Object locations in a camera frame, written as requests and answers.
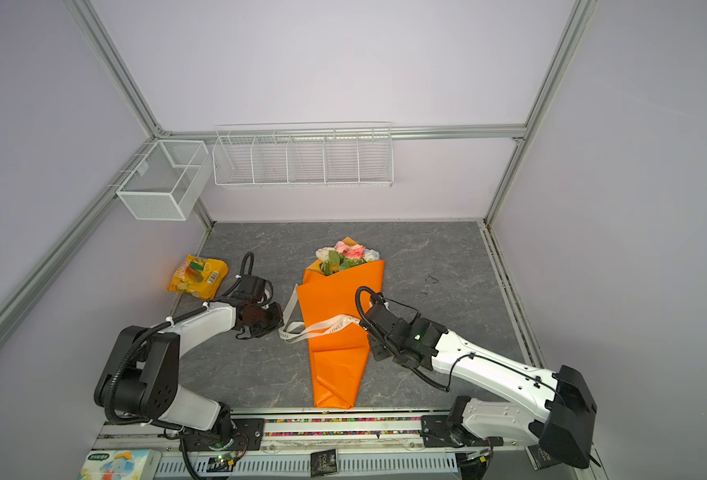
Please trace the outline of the white ribbon gold lettering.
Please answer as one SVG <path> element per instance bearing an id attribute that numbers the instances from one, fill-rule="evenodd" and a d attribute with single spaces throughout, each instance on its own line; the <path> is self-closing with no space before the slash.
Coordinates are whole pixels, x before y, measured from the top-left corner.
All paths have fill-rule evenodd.
<path id="1" fill-rule="evenodd" d="M 301 312 L 297 285 L 283 312 L 283 316 L 284 323 L 278 330 L 278 334 L 281 340 L 289 344 L 337 334 L 353 325 L 359 326 L 359 318 L 345 314 L 336 315 L 328 320 L 307 326 Z"/>

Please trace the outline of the orange wrapping paper sheet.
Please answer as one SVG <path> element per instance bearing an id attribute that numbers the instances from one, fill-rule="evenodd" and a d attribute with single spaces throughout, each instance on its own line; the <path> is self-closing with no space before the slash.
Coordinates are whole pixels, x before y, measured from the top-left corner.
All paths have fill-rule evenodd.
<path id="1" fill-rule="evenodd" d="M 355 302 L 369 308 L 369 294 L 360 287 L 383 288 L 385 262 L 375 250 L 347 237 L 316 252 L 297 289 L 304 324 L 310 332 L 314 405 L 348 410 L 355 406 L 369 358 L 367 333 L 359 326 Z"/>

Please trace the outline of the cream fake rose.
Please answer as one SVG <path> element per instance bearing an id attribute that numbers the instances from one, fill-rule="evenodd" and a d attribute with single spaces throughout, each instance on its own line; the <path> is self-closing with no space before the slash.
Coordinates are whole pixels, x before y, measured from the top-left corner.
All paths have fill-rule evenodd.
<path id="1" fill-rule="evenodd" d="M 317 250 L 316 255 L 319 261 L 319 270 L 321 274 L 329 276 L 334 273 L 335 265 L 331 262 L 331 254 L 336 253 L 333 247 L 322 247 Z"/>

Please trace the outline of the white fake rose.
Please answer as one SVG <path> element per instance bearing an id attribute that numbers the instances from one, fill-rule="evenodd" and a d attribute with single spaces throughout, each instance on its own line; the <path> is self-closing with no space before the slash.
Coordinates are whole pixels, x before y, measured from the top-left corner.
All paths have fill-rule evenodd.
<path id="1" fill-rule="evenodd" d="M 379 261 L 381 259 L 381 256 L 379 256 L 379 252 L 371 249 L 366 249 L 363 252 L 363 260 L 365 262 L 374 262 L 374 261 Z"/>

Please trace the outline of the dark pink fake rose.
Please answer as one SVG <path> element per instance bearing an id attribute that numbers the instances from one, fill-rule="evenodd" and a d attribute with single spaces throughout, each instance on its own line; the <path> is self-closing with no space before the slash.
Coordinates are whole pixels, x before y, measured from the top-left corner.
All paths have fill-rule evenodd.
<path id="1" fill-rule="evenodd" d="M 345 258 L 353 260 L 361 260 L 365 257 L 365 247 L 363 245 L 355 244 L 350 246 L 345 252 Z"/>

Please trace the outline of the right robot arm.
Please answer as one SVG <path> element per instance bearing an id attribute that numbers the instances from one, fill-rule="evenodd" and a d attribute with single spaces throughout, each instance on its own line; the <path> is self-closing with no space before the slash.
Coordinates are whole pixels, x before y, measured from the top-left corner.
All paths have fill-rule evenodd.
<path id="1" fill-rule="evenodd" d="M 395 364 L 445 391 L 455 378 L 473 383 L 517 405 L 525 414 L 517 430 L 551 458 L 581 469 L 597 463 L 591 455 L 597 402 L 579 370 L 525 365 L 425 317 L 407 322 L 385 303 L 359 315 L 369 338 Z"/>

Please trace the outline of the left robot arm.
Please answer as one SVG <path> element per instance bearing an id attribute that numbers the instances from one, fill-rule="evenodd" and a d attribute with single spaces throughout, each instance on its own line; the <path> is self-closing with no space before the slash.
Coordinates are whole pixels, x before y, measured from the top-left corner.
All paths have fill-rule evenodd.
<path id="1" fill-rule="evenodd" d="M 119 334 L 97 383 L 95 404 L 114 425 L 149 423 L 187 429 L 227 445 L 237 435 L 231 408 L 181 386 L 181 359 L 222 333 L 237 330 L 250 339 L 260 338 L 282 323 L 277 302 L 211 301 L 154 327 L 127 327 Z"/>

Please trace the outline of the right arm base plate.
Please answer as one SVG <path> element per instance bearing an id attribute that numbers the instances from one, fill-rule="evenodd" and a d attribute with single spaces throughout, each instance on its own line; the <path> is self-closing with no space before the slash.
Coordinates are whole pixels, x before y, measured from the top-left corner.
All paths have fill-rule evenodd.
<path id="1" fill-rule="evenodd" d="M 449 420 L 449 415 L 421 416 L 421 438 L 427 448 L 491 447 L 491 440 L 475 436 L 457 422 Z"/>

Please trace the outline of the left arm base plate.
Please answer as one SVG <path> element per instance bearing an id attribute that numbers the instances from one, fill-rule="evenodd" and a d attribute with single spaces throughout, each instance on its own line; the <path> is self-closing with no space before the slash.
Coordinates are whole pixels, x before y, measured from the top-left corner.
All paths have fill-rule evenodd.
<path id="1" fill-rule="evenodd" d="M 257 417 L 219 419 L 207 431 L 186 429 L 182 441 L 189 452 L 254 451 L 261 448 L 265 419 Z"/>

